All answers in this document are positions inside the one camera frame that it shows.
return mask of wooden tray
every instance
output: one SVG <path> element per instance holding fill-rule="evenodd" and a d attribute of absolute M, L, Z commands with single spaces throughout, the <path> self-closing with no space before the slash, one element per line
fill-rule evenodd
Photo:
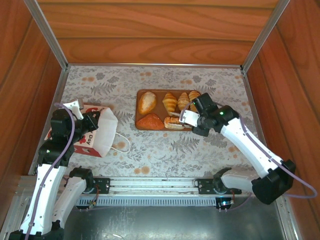
<path fill-rule="evenodd" d="M 154 113 L 156 114 L 161 121 L 163 122 L 165 120 L 166 117 L 169 117 L 169 114 L 162 102 L 162 100 L 165 98 L 165 95 L 170 92 L 172 93 L 173 96 L 176 97 L 176 99 L 178 100 L 180 95 L 184 92 L 186 92 L 188 95 L 189 93 L 193 91 L 193 90 L 176 90 L 176 89 L 140 89 L 137 94 L 136 94 L 136 107 L 135 107 L 135 127 L 139 130 L 145 130 L 145 131 L 191 131 L 191 128 L 184 128 L 183 130 L 173 130 L 173 129 L 168 129 L 168 128 L 163 128 L 161 130 L 146 130 L 146 129 L 142 129 L 137 127 L 137 121 L 139 121 L 140 119 L 142 119 L 143 117 L 145 117 L 146 115 L 142 115 L 139 113 L 138 111 L 138 103 L 139 100 L 142 96 L 142 94 L 146 93 L 146 92 L 152 92 L 155 94 L 156 96 L 156 106 L 155 108 L 150 112 L 150 113 Z M 176 105 L 175 107 L 175 113 L 179 114 L 180 110 L 178 108 L 178 105 Z"/>

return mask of wooden wall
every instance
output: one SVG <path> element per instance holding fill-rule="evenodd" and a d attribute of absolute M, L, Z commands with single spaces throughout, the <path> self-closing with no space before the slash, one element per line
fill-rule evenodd
<path fill-rule="evenodd" d="M 320 4 L 291 0 L 247 76 L 268 146 L 320 193 Z M 311 194 L 298 182 L 291 191 Z M 303 239 L 320 239 L 320 196 L 290 199 Z"/>
<path fill-rule="evenodd" d="M 0 1 L 0 226 L 28 173 L 61 67 L 23 0 Z"/>
<path fill-rule="evenodd" d="M 278 0 L 39 0 L 70 63 L 244 63 Z"/>

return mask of floral tablecloth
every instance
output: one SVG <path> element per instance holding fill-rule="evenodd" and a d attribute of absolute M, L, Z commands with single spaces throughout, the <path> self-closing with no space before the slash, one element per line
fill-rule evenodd
<path fill-rule="evenodd" d="M 111 149 L 103 158 L 75 153 L 69 171 L 82 166 L 92 169 L 95 176 L 211 177 L 224 167 L 252 169 L 244 155 L 214 130 L 208 137 L 192 132 L 137 130 L 136 95 L 140 89 L 209 93 L 214 101 L 237 110 L 257 135 L 239 69 L 72 66 L 62 102 L 83 98 L 90 105 L 110 107 L 118 118 L 117 132 L 130 140 L 131 151 L 123 154 Z M 113 146 L 128 149 L 128 143 L 117 136 Z"/>

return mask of pastry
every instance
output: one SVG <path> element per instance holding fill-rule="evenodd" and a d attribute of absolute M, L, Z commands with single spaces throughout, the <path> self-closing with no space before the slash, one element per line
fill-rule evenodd
<path fill-rule="evenodd" d="M 195 98 L 197 98 L 197 97 L 199 97 L 199 96 L 200 96 L 200 93 L 198 93 L 197 91 L 191 91 L 191 92 L 189 93 L 190 102 L 191 102 L 193 99 L 195 99 Z M 190 104 L 190 110 L 193 111 L 193 112 L 195 112 L 195 113 L 198 112 L 194 104 Z"/>
<path fill-rule="evenodd" d="M 162 100 L 163 105 L 170 116 L 172 116 L 171 112 L 174 112 L 177 106 L 177 99 L 172 95 L 171 92 L 167 92 Z"/>
<path fill-rule="evenodd" d="M 139 103 L 138 111 L 140 114 L 145 115 L 150 113 L 157 105 L 156 95 L 153 92 L 147 91 L 142 94 Z"/>
<path fill-rule="evenodd" d="M 161 130 L 165 127 L 164 123 L 155 113 L 149 113 L 135 123 L 138 129 Z"/>
<path fill-rule="evenodd" d="M 179 122 L 179 118 L 178 117 L 170 117 L 170 116 L 167 116 L 164 119 L 164 127 L 166 129 L 172 129 L 172 130 L 183 130 L 185 128 L 185 126 L 183 126 Z"/>
<path fill-rule="evenodd" d="M 178 99 L 178 108 L 180 111 L 182 111 L 186 105 L 188 105 L 188 103 L 190 102 L 188 94 L 186 92 L 183 92 L 179 99 Z"/>

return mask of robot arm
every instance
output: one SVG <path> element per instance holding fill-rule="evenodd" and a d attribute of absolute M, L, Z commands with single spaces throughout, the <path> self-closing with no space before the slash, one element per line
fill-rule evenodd
<path fill-rule="evenodd" d="M 51 138 L 45 141 L 38 151 L 37 180 L 30 207 L 20 229 L 10 234 L 10 240 L 24 240 L 29 227 L 31 227 L 31 231 L 28 239 L 62 240 L 65 222 L 76 200 L 82 192 L 88 192 L 94 188 L 92 171 L 77 167 L 70 172 L 65 189 L 56 202 L 61 179 L 75 150 L 74 143 L 79 141 L 87 132 L 98 129 L 100 117 L 99 112 L 88 112 L 82 115 L 80 112 L 83 106 L 81 99 L 76 99 L 64 105 L 72 110 L 72 114 L 76 117 L 71 144 L 45 179 L 42 191 L 37 199 L 38 189 L 41 187 L 45 175 L 57 160 L 57 157 L 63 152 L 71 135 L 70 116 L 65 109 L 58 109 L 53 112 L 50 121 L 52 128 Z M 36 201 L 38 205 L 34 221 L 31 223 Z"/>
<path fill-rule="evenodd" d="M 221 189 L 236 188 L 253 192 L 265 204 L 275 199 L 292 187 L 293 178 L 280 169 L 276 161 L 294 173 L 296 166 L 291 161 L 283 161 L 265 147 L 244 125 L 241 116 L 230 106 L 218 106 L 205 93 L 192 101 L 198 113 L 186 110 L 181 113 L 180 122 L 192 125 L 192 132 L 208 136 L 214 129 L 228 138 L 251 162 L 257 174 L 240 169 L 226 171 L 220 179 Z"/>

